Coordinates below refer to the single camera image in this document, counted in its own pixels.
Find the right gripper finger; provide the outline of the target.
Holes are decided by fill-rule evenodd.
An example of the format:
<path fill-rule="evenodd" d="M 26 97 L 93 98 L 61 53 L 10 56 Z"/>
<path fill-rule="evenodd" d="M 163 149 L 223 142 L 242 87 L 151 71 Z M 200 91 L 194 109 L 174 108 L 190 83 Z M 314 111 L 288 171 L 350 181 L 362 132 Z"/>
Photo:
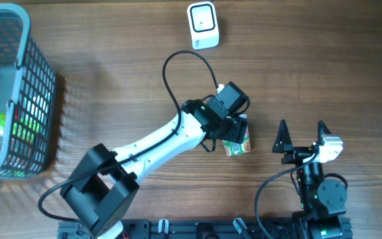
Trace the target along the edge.
<path fill-rule="evenodd" d="M 324 123 L 323 120 L 320 120 L 320 121 L 318 122 L 318 130 L 317 130 L 317 133 L 318 133 L 318 140 L 317 140 L 317 143 L 322 143 L 322 136 L 323 136 L 323 135 L 331 134 L 330 130 L 326 127 L 326 124 Z"/>
<path fill-rule="evenodd" d="M 277 138 L 273 144 L 273 153 L 288 153 L 292 151 L 292 140 L 288 130 L 288 125 L 285 119 L 282 119 L 279 124 Z"/>

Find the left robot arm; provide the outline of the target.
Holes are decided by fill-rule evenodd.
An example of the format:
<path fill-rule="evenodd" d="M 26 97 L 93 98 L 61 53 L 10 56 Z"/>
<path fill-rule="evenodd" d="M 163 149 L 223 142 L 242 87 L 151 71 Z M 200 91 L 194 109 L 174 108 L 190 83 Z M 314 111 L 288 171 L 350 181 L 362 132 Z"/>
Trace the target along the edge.
<path fill-rule="evenodd" d="M 249 97 L 233 82 L 208 101 L 188 100 L 166 125 L 123 147 L 92 147 L 83 156 L 61 197 L 94 238 L 115 238 L 140 184 L 152 171 L 206 139 L 243 143 L 248 124 L 239 109 Z"/>

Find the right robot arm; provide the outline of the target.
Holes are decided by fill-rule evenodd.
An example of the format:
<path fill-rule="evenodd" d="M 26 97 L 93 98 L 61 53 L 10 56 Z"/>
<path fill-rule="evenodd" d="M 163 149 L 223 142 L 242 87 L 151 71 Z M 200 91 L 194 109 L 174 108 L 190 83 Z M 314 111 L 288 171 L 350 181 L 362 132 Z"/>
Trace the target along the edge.
<path fill-rule="evenodd" d="M 272 152 L 282 153 L 282 164 L 293 164 L 293 179 L 302 210 L 292 214 L 292 238 L 348 238 L 352 236 L 346 213 L 347 181 L 339 174 L 323 172 L 323 164 L 333 161 L 344 148 L 323 121 L 318 122 L 318 138 L 308 147 L 292 144 L 288 126 L 281 120 Z"/>

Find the cup noodles container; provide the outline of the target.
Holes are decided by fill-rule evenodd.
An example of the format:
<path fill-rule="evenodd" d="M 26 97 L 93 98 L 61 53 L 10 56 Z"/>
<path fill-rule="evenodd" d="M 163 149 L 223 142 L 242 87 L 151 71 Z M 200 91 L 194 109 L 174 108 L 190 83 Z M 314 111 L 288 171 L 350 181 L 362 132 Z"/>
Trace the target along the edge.
<path fill-rule="evenodd" d="M 240 117 L 247 118 L 247 114 L 241 114 Z M 251 145 L 250 145 L 250 139 L 249 139 L 248 126 L 245 132 L 245 138 L 243 143 L 241 144 L 232 143 L 232 142 L 224 141 L 224 140 L 222 140 L 222 143 L 225 149 L 225 153 L 228 157 L 249 153 L 251 151 Z"/>

